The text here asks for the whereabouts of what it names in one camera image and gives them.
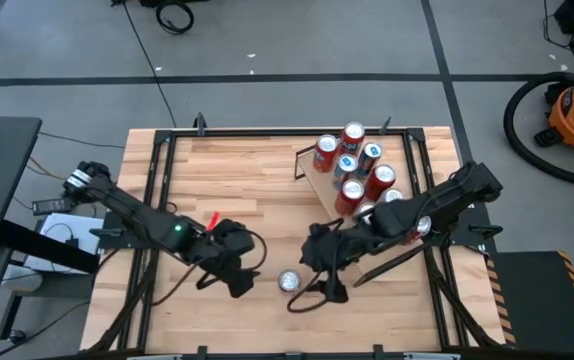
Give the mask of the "wooden shelf with black legs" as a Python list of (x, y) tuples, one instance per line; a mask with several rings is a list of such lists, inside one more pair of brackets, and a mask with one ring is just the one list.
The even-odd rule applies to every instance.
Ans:
[[(380, 140), (385, 148), (383, 163), (392, 166), (397, 174), (394, 188), (399, 190), (405, 198), (411, 198), (427, 188), (423, 175), (420, 148), (411, 141), (409, 146), (402, 140)], [(298, 158), (298, 172), (305, 175), (301, 180), (307, 180), (319, 198), (327, 213), (327, 219), (335, 220), (339, 217), (335, 208), (337, 190), (332, 185), (332, 172), (321, 173), (313, 168), (313, 152), (304, 153)], [(352, 287), (368, 271), (381, 264), (402, 255), (412, 249), (420, 247), (421, 240), (407, 245), (398, 245), (378, 255), (365, 255), (357, 263), (352, 263), (339, 272), (342, 282)]]

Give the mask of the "blue silver Red Bull can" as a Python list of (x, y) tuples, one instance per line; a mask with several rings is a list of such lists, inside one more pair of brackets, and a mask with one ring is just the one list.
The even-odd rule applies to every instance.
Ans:
[(333, 171), (332, 185), (339, 190), (342, 184), (356, 171), (358, 160), (354, 155), (342, 154), (338, 157)]
[(358, 156), (356, 176), (358, 178), (366, 178), (377, 161), (382, 157), (382, 154), (383, 149), (379, 143), (366, 143)]

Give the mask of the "black mat hazard stripes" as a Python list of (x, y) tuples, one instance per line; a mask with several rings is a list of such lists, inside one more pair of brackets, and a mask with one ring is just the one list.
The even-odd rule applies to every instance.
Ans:
[(496, 253), (487, 269), (503, 337), (522, 351), (574, 360), (574, 267), (563, 251)]

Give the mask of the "black power adapter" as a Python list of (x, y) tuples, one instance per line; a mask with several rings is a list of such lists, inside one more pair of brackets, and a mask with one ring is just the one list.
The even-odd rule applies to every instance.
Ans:
[(52, 213), (68, 213), (71, 211), (71, 203), (62, 198), (33, 201), (31, 209), (35, 216)]

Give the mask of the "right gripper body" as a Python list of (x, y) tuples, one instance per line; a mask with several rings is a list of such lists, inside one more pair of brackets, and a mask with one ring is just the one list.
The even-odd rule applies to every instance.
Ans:
[(343, 225), (343, 221), (316, 225), (317, 271), (342, 269), (367, 252), (368, 234), (357, 226)]

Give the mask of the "orange Fanta can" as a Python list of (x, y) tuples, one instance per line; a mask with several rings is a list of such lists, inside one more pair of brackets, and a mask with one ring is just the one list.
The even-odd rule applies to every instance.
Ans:
[(333, 165), (338, 148), (334, 135), (321, 135), (314, 146), (313, 167), (319, 172), (329, 172)]

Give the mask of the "black aluminium table frame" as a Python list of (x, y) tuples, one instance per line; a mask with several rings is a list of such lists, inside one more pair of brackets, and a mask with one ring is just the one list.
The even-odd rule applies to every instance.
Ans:
[(309, 182), (294, 176), (296, 153), (315, 138), (309, 129), (210, 129), (203, 137), (190, 130), (169, 146), (153, 129), (130, 131), (114, 171), (122, 188), (202, 223), (218, 211), (258, 232), (265, 245), (245, 257), (260, 275), (238, 299), (220, 283), (197, 290), (198, 272), (161, 256), (153, 290), (158, 306), (148, 320), (133, 314), (129, 346), (188, 358), (204, 345), (208, 359), (242, 360), (370, 358), (374, 344), (388, 357), (439, 349), (422, 256), (371, 282), (360, 278), (347, 287), (344, 304), (320, 306), (318, 295), (308, 293), (287, 311), (278, 275), (290, 268), (310, 278), (299, 261), (301, 245), (310, 224), (328, 220)]

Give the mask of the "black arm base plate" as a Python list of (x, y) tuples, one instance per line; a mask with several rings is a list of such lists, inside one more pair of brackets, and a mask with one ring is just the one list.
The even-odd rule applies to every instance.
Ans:
[(479, 246), (502, 231), (502, 226), (490, 222), (485, 208), (468, 207), (459, 215), (450, 239), (455, 245)]
[(104, 249), (159, 248), (160, 240), (171, 225), (173, 215), (160, 211), (116, 213), (109, 212), (100, 229), (91, 233), (99, 237)]

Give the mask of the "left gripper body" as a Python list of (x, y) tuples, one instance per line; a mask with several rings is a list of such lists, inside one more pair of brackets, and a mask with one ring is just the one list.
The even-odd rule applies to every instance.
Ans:
[(193, 259), (200, 264), (242, 269), (242, 257), (255, 248), (247, 228), (239, 222), (222, 220), (199, 237)]

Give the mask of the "white box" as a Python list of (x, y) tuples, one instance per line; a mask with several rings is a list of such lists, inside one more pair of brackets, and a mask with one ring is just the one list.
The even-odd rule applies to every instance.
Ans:
[[(77, 239), (78, 249), (97, 255), (99, 237), (93, 235), (91, 230), (100, 229), (102, 225), (103, 221), (99, 218), (56, 213), (45, 218), (39, 227), (39, 233), (61, 243), (65, 243), (70, 238)], [(36, 271), (83, 274), (83, 271), (74, 270), (35, 256), (27, 256), (23, 265)]]

